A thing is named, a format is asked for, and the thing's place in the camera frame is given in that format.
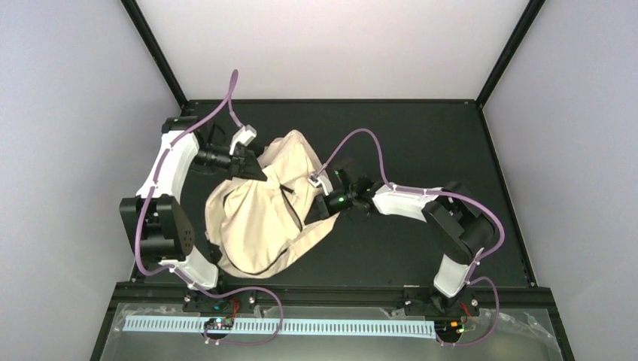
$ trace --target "glass panel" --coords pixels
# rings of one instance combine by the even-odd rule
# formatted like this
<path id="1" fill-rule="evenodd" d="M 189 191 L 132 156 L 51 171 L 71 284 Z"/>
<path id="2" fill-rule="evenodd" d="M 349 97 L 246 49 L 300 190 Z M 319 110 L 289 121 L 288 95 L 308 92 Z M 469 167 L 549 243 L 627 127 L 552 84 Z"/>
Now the glass panel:
<path id="1" fill-rule="evenodd" d="M 300 308 L 286 307 L 289 318 L 324 318 L 349 320 L 386 320 L 387 312 L 379 308 Z M 206 359 L 243 361 L 314 361 L 331 359 L 366 360 L 467 360 L 515 359 L 520 361 L 558 361 L 561 352 L 554 337 L 551 321 L 545 309 L 503 309 L 497 330 L 485 342 L 471 347 L 443 347 L 421 338 L 394 338 L 373 336 L 291 336 L 282 335 L 258 347 L 230 345 L 216 346 L 204 343 L 195 333 L 123 332 L 128 314 L 195 316 L 182 313 L 181 305 L 120 304 L 106 341 L 102 360 L 152 359 L 175 361 L 178 359 Z M 271 308 L 262 312 L 265 317 L 278 316 Z M 481 310 L 481 316 L 466 323 L 466 332 L 460 343 L 484 335 L 491 326 L 494 310 Z M 406 320 L 423 320 L 407 317 Z M 233 335 L 235 341 L 258 341 L 264 335 Z"/>

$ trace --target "beige cloth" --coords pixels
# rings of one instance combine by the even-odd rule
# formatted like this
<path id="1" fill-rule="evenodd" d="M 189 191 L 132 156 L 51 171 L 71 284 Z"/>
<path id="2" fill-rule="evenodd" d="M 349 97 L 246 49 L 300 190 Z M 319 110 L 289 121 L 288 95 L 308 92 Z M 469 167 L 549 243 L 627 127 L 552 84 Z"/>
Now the beige cloth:
<path id="1" fill-rule="evenodd" d="M 258 160 L 267 181 L 225 180 L 206 201 L 208 240 L 220 247 L 218 265 L 235 277 L 276 275 L 323 239 L 337 218 L 303 224 L 321 192 L 308 176 L 321 162 L 300 132 L 275 139 Z"/>

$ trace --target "black metal frame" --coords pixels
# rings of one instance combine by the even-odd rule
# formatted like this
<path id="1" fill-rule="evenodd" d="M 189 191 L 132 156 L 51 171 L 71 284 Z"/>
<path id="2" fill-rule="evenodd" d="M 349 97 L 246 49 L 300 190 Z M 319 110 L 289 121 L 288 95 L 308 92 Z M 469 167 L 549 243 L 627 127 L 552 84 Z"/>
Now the black metal frame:
<path id="1" fill-rule="evenodd" d="M 136 0 L 121 0 L 127 12 L 129 13 L 135 27 L 140 33 L 140 36 L 144 40 L 153 60 L 157 64 L 157 67 L 161 71 L 166 83 L 173 92 L 173 95 L 182 108 L 183 113 L 188 112 L 188 100 L 181 90 L 177 78 L 173 74 L 168 61 L 164 57 L 159 44 L 144 16 Z M 503 172 L 498 162 L 497 155 L 494 151 L 494 144 L 491 140 L 490 132 L 488 131 L 488 125 L 485 120 L 482 108 L 489 99 L 491 93 L 494 91 L 499 79 L 506 70 L 507 65 L 514 56 L 515 51 L 522 42 L 527 30 L 531 27 L 532 22 L 539 13 L 545 0 L 530 0 L 524 13 L 521 15 L 514 31 L 512 32 L 503 52 L 500 54 L 496 65 L 494 66 L 490 76 L 488 77 L 485 85 L 483 86 L 478 98 L 475 101 L 478 113 L 481 117 L 482 125 L 485 130 L 485 136 L 488 139 L 491 148 L 491 155 L 494 159 L 495 166 L 497 167 L 500 186 L 503 194 L 506 196 L 507 205 L 509 211 L 515 218 L 514 209 L 512 207 L 511 199 L 509 198 L 509 192 L 507 191 L 506 184 L 503 178 Z M 268 102 L 295 102 L 294 100 L 278 100 Z M 401 102 L 401 100 L 388 100 L 388 102 Z M 440 100 L 437 102 L 463 102 L 463 100 Z M 531 287 L 528 288 L 499 288 L 500 305 L 502 308 L 544 308 L 548 311 L 551 324 L 554 329 L 554 333 L 557 337 L 559 345 L 561 347 L 561 353 L 566 360 L 574 359 L 570 344 L 563 328 L 561 316 L 558 313 L 558 309 L 554 302 L 554 297 L 551 294 L 551 290 L 545 287 L 536 287 L 536 279 L 534 277 L 529 256 L 525 250 L 524 242 L 522 241 L 521 230 L 518 227 L 518 222 L 514 222 L 515 232 L 519 239 L 521 239 L 521 249 L 523 251 L 523 259 L 521 260 L 528 270 L 528 277 Z M 286 305 L 313 305 L 313 306 L 357 306 L 374 305 L 375 307 L 387 307 L 395 308 L 401 305 L 404 300 L 418 295 L 419 292 L 426 292 L 426 290 L 420 288 L 370 288 L 357 289 L 353 287 L 343 287 L 340 289 L 334 288 L 317 288 L 317 287 L 295 287 L 291 289 L 289 287 L 270 287 L 271 290 L 277 293 L 284 301 Z M 111 323 L 114 319 L 115 311 L 120 303 L 167 303 L 167 304 L 184 304 L 184 297 L 189 290 L 183 284 L 155 284 L 145 283 L 143 277 L 137 275 L 134 268 L 131 275 L 131 281 L 120 282 L 116 285 L 113 296 L 109 303 L 108 309 L 102 327 L 99 331 L 99 336 L 96 341 L 96 345 L 93 349 L 91 359 L 99 359 L 104 350 L 106 338 L 108 337 Z M 494 294 L 491 290 L 485 288 L 469 288 L 466 290 L 464 297 L 471 297 L 476 299 L 482 307 L 494 306 Z M 246 294 L 242 297 L 248 298 L 253 296 L 257 300 L 257 304 L 271 305 L 272 300 L 261 294 Z M 249 302 L 242 302 L 243 305 L 249 305 Z M 406 312 L 408 314 L 422 314 L 427 315 L 428 319 L 438 320 L 447 319 L 449 317 L 440 317 L 432 314 L 428 314 L 418 306 L 407 306 Z M 450 314 L 450 317 L 456 317 L 454 313 Z"/>
<path id="2" fill-rule="evenodd" d="M 184 108 L 186 103 L 188 103 L 188 99 L 184 95 L 175 74 L 173 74 L 173 70 L 171 70 L 171 66 L 169 65 L 168 60 L 164 56 L 160 45 L 157 43 L 157 40 L 153 36 L 153 32 L 150 30 L 144 15 L 141 12 L 141 9 L 136 0 L 121 0 L 122 4 L 126 8 L 126 11 L 129 13 L 133 24 L 137 28 L 142 40 L 146 44 L 150 55 L 153 57 L 153 60 L 157 64 L 157 68 L 162 72 L 162 76 L 164 80 L 169 85 L 169 88 L 173 92 L 173 96 L 175 100 L 180 105 L 180 108 Z M 536 15 L 539 13 L 542 5 L 545 3 L 545 0 L 530 0 L 527 3 L 527 7 L 523 11 L 523 14 L 518 19 L 516 23 L 516 27 L 512 31 L 512 34 L 509 36 L 503 51 L 501 52 L 497 63 L 492 68 L 488 79 L 485 81 L 481 92 L 476 98 L 476 104 L 479 108 L 483 108 L 485 103 L 487 103 L 490 98 L 491 93 L 496 88 L 500 78 L 503 76 L 507 65 L 510 60 L 514 56 L 514 53 L 518 49 L 518 46 L 523 41 L 523 38 L 527 34 L 527 30 L 532 26 L 534 19 L 536 19 Z"/>
<path id="3" fill-rule="evenodd" d="M 133 24 L 137 28 L 141 39 L 146 44 L 146 48 L 148 48 L 148 52 L 153 57 L 153 61 L 157 65 L 157 68 L 162 73 L 164 80 L 169 85 L 175 100 L 178 102 L 180 108 L 183 108 L 186 103 L 188 103 L 188 99 L 184 95 L 184 92 L 181 90 L 181 86 L 178 83 L 178 79 L 173 74 L 173 70 L 171 70 L 171 66 L 169 62 L 166 60 L 160 45 L 155 40 L 155 36 L 153 36 L 153 32 L 150 30 L 144 15 L 141 13 L 141 9 L 136 0 L 122 0 L 122 4 L 126 9 L 126 12 L 129 13 Z"/>
<path id="4" fill-rule="evenodd" d="M 527 30 L 529 30 L 532 26 L 534 19 L 536 19 L 536 15 L 539 13 L 540 8 L 544 3 L 545 0 L 530 0 L 530 2 L 527 3 L 527 7 L 523 11 L 521 18 L 518 19 L 518 23 L 516 24 L 512 34 L 509 36 L 496 65 L 492 68 L 490 76 L 487 81 L 485 81 L 485 85 L 483 86 L 483 89 L 481 89 L 478 98 L 476 98 L 476 103 L 479 108 L 482 109 L 488 102 L 494 88 L 497 87 L 500 77 L 503 76 L 509 61 L 512 60 L 512 57 L 514 57 L 514 53 L 516 53 L 518 45 L 520 45 L 523 38 L 525 38 Z"/>

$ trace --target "white cable holder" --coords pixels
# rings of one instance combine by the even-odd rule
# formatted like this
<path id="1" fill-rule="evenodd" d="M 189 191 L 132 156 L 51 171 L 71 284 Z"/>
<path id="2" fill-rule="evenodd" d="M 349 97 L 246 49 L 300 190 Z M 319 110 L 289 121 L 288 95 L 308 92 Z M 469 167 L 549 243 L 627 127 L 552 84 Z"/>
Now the white cable holder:
<path id="1" fill-rule="evenodd" d="M 193 133 L 185 135 L 174 146 L 171 145 L 173 140 L 182 132 L 182 130 L 172 130 L 162 134 L 162 145 L 153 164 L 153 168 L 150 170 L 144 184 L 142 184 L 137 191 L 137 196 L 146 197 L 150 188 L 155 187 L 153 198 L 159 198 L 162 194 L 166 194 L 174 196 L 178 202 L 180 201 L 181 189 L 184 185 L 188 168 L 199 150 L 199 144 Z M 165 151 L 168 151 L 168 153 L 163 160 L 157 181 L 155 181 L 153 176 Z"/>
<path id="2" fill-rule="evenodd" d="M 479 265 L 481 265 L 481 261 L 479 261 L 479 256 L 481 255 L 481 253 L 483 252 L 485 248 L 481 248 L 480 250 L 478 250 L 478 252 L 476 253 L 476 256 L 474 257 L 474 259 L 472 260 L 472 263 L 476 265 L 476 267 L 478 267 Z M 465 284 L 469 285 L 472 282 L 469 280 L 469 278 L 466 276 L 465 279 Z"/>
<path id="3" fill-rule="evenodd" d="M 239 130 L 232 136 L 232 140 L 230 141 L 230 155 L 235 154 L 235 148 L 237 148 L 237 144 L 241 144 L 243 146 L 249 145 L 253 139 L 257 137 L 257 130 L 252 126 L 242 126 Z"/>
<path id="4" fill-rule="evenodd" d="M 326 172 L 322 172 L 321 174 L 310 174 L 308 182 L 310 182 L 314 188 L 321 188 L 324 196 L 328 196 L 334 190 L 333 184 L 330 182 Z"/>
<path id="5" fill-rule="evenodd" d="M 476 252 L 475 259 L 469 265 L 456 263 L 444 254 L 439 271 L 434 277 L 434 287 L 448 298 L 456 296 L 463 286 L 469 283 L 467 280 L 469 270 L 472 264 L 478 265 L 476 257 L 480 256 L 483 250 L 484 248 L 481 248 Z"/>
<path id="6" fill-rule="evenodd" d="M 390 185 L 391 188 L 384 184 L 372 197 L 377 211 L 381 214 L 398 214 L 425 222 L 423 208 L 438 196 L 427 194 L 428 190 L 424 190 L 423 194 L 420 194 L 400 190 L 398 188 L 401 186 L 395 183 Z"/>
<path id="7" fill-rule="evenodd" d="M 184 273 L 190 282 L 186 285 L 190 290 L 197 290 L 197 285 L 209 290 L 217 286 L 219 278 L 219 270 L 217 266 L 210 263 L 197 249 L 193 247 L 190 254 L 186 256 L 184 261 L 176 259 L 163 259 L 159 261 L 160 265 L 170 265 L 169 272 L 174 273 L 176 268 Z"/>

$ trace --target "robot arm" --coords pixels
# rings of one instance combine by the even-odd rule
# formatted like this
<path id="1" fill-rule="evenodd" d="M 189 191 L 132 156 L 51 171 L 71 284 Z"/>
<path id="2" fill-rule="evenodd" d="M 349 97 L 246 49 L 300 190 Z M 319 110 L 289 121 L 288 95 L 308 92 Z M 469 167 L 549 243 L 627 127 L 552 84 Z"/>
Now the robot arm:
<path id="1" fill-rule="evenodd" d="M 254 152 L 248 150 L 257 133 L 250 126 L 242 127 L 233 137 L 230 147 L 207 147 L 199 133 L 183 136 L 172 145 L 196 118 L 169 118 L 162 127 L 162 145 L 146 181 L 136 197 L 122 199 L 120 215 L 135 251 L 135 231 L 140 216 L 144 218 L 140 239 L 140 254 L 145 262 L 178 268 L 192 283 L 206 289 L 217 286 L 218 269 L 195 245 L 194 229 L 179 204 L 180 195 L 190 165 L 195 162 L 227 171 L 227 177 L 265 180 Z M 146 214 L 140 215 L 145 197 L 154 188 Z"/>
<path id="2" fill-rule="evenodd" d="M 443 248 L 443 259 L 434 278 L 434 287 L 445 297 L 455 297 L 466 285 L 474 259 L 494 236 L 494 227 L 477 208 L 448 197 L 381 186 L 372 197 L 381 214 L 397 214 L 430 224 Z M 446 188 L 468 195 L 459 183 Z"/>
<path id="3" fill-rule="evenodd" d="M 495 234 L 494 226 L 479 209 L 429 192 L 441 188 L 416 190 L 396 184 L 389 187 L 367 177 L 355 178 L 345 167 L 338 168 L 336 175 L 343 188 L 328 193 L 324 189 L 323 194 L 316 196 L 306 224 L 355 206 L 426 222 L 436 233 L 444 253 L 434 287 L 447 299 L 453 299 L 463 289 L 472 263 Z M 316 178 L 310 182 L 321 186 Z M 471 197 L 459 183 L 450 183 L 445 190 Z"/>

